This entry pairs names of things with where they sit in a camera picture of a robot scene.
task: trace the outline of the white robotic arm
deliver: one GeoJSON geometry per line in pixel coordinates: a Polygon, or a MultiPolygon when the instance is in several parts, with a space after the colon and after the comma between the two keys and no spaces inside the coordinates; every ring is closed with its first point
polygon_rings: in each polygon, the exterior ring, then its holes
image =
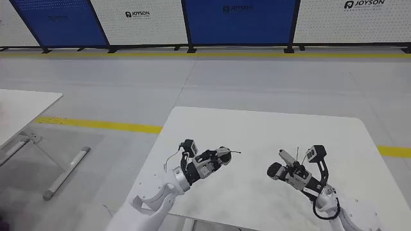
{"type": "Polygon", "coordinates": [[[140,183],[140,194],[133,200],[124,202],[106,231],[157,231],[177,196],[190,190],[197,180],[207,178],[231,161],[232,151],[225,147],[214,151],[206,150],[197,155],[194,141],[187,139],[180,144],[179,149],[181,148],[184,152],[180,166],[140,183]],[[144,210],[143,203],[152,211],[144,210]]]}
{"type": "Polygon", "coordinates": [[[313,203],[313,213],[320,219],[328,220],[333,231],[381,231],[378,215],[370,205],[364,201],[346,198],[327,184],[328,169],[324,161],[327,153],[323,146],[313,146],[306,153],[308,162],[317,163],[321,181],[312,177],[312,174],[285,150],[280,150],[279,155],[286,165],[275,162],[268,168],[267,175],[290,184],[306,195],[313,203]],[[327,217],[318,215],[317,209],[325,212],[327,217]]]}

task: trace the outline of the metal stand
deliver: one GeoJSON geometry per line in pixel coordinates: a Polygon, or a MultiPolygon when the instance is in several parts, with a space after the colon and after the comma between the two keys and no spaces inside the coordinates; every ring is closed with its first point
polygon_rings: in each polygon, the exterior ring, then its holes
{"type": "Polygon", "coordinates": [[[186,218],[186,222],[184,222],[182,231],[194,231],[196,223],[197,223],[196,220],[186,218]]]}
{"type": "Polygon", "coordinates": [[[406,48],[401,48],[402,52],[406,54],[411,54],[411,46],[406,47],[406,48]]]}
{"type": "Polygon", "coordinates": [[[0,150],[0,165],[3,165],[16,151],[18,151],[20,148],[22,148],[25,144],[30,141],[29,138],[25,138],[21,141],[19,141],[17,144],[15,144],[10,150],[7,152],[4,152],[3,150],[0,150]]]}
{"type": "Polygon", "coordinates": [[[294,54],[294,49],[292,46],[288,46],[287,48],[284,48],[284,53],[286,54],[294,54]]]}
{"type": "Polygon", "coordinates": [[[109,52],[107,52],[107,54],[114,54],[115,52],[117,52],[118,48],[116,47],[109,47],[109,52]]]}
{"type": "Polygon", "coordinates": [[[197,49],[193,47],[188,47],[187,54],[194,54],[197,51],[197,49]]]}
{"type": "Polygon", "coordinates": [[[28,136],[30,140],[33,141],[34,145],[38,147],[44,154],[46,154],[58,167],[60,167],[64,172],[60,174],[60,176],[54,181],[53,185],[43,194],[43,199],[45,201],[49,201],[51,197],[53,197],[54,193],[57,189],[63,184],[64,180],[70,175],[70,173],[75,169],[75,167],[80,163],[80,161],[84,158],[84,155],[90,151],[90,147],[83,147],[82,150],[75,156],[73,161],[67,165],[61,159],[61,157],[57,155],[53,155],[54,153],[48,150],[45,150],[40,146],[40,141],[42,137],[38,136],[33,130],[30,128],[26,128],[23,132],[24,135],[28,136]]]}

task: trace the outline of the wire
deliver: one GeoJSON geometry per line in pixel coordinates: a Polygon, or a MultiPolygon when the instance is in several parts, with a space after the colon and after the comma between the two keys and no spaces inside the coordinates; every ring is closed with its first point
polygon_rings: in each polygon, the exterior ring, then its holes
{"type": "Polygon", "coordinates": [[[170,158],[172,158],[174,155],[176,155],[180,151],[181,146],[179,146],[179,149],[170,157],[167,158],[166,163],[163,165],[164,172],[167,173],[167,162],[170,158]]]}
{"type": "Polygon", "coordinates": [[[335,213],[334,216],[332,216],[332,217],[321,217],[320,215],[318,215],[317,211],[315,210],[315,203],[316,203],[317,200],[314,200],[314,202],[313,202],[314,215],[316,215],[317,218],[322,219],[322,220],[336,219],[338,217],[338,215],[340,215],[340,212],[341,212],[340,201],[338,200],[338,198],[336,198],[336,199],[337,199],[337,212],[335,213]]]}

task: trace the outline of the joyson logo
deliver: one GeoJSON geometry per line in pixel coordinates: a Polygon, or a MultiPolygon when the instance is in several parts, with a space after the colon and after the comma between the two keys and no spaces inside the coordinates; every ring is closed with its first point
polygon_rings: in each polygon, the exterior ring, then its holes
{"type": "Polygon", "coordinates": [[[371,8],[373,10],[380,9],[385,3],[385,0],[359,0],[356,3],[350,0],[345,2],[344,9],[352,8],[371,8]]]}
{"type": "Polygon", "coordinates": [[[149,18],[150,12],[149,11],[136,11],[136,12],[126,12],[127,18],[149,18]]]}
{"type": "Polygon", "coordinates": [[[233,13],[233,12],[246,12],[252,10],[253,5],[240,5],[240,6],[223,6],[223,13],[233,13]]]}

